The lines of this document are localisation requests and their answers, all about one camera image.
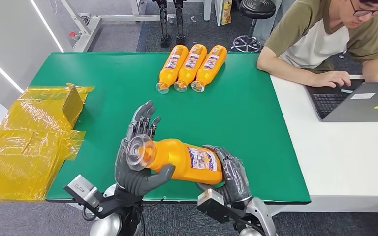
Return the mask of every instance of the bottle cap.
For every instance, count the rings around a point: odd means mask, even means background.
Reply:
[[[205,85],[201,81],[193,81],[192,82],[192,89],[195,92],[203,92],[205,90]]]
[[[158,82],[156,84],[156,90],[161,94],[166,94],[169,92],[169,86],[164,82]]]
[[[126,149],[126,161],[132,170],[140,171],[150,165],[156,149],[153,140],[146,134],[131,139]]]
[[[183,81],[176,81],[173,86],[179,92],[185,92],[188,89],[188,85]]]

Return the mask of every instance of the glasses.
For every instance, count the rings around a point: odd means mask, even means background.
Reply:
[[[354,10],[353,16],[360,17],[360,16],[365,16],[367,14],[372,14],[374,16],[378,15],[378,10],[356,10],[356,8],[354,7],[353,1],[350,0],[350,2],[351,2],[351,6],[353,7],[353,10]]]

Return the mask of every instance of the green sleeve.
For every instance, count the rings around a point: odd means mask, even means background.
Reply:
[[[309,3],[297,0],[282,17],[264,46],[280,56],[308,32],[312,18],[313,11]]]
[[[358,62],[378,59],[378,16],[357,29],[350,29],[347,47],[350,55]]]

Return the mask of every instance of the yellow plastic wrap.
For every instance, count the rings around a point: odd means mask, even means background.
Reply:
[[[84,131],[73,130],[93,87],[29,87],[0,126],[0,200],[44,200]]]

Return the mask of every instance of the humanoid robot hand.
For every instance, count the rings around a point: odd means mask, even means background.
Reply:
[[[204,145],[204,148],[213,151],[220,159],[225,184],[219,188],[214,188],[208,184],[196,183],[198,188],[202,191],[209,188],[214,189],[223,195],[225,204],[249,200],[252,194],[243,162],[231,155],[227,149],[223,147]]]
[[[143,196],[151,190],[168,182],[174,171],[175,166],[168,164],[157,173],[152,174],[150,169],[135,171],[130,169],[126,161],[126,150],[132,138],[137,135],[146,134],[153,139],[156,126],[160,122],[160,117],[156,117],[150,124],[151,115],[155,108],[152,101],[141,105],[134,113],[131,123],[128,125],[125,138],[121,140],[121,146],[115,162],[115,181],[117,186],[135,196]]]

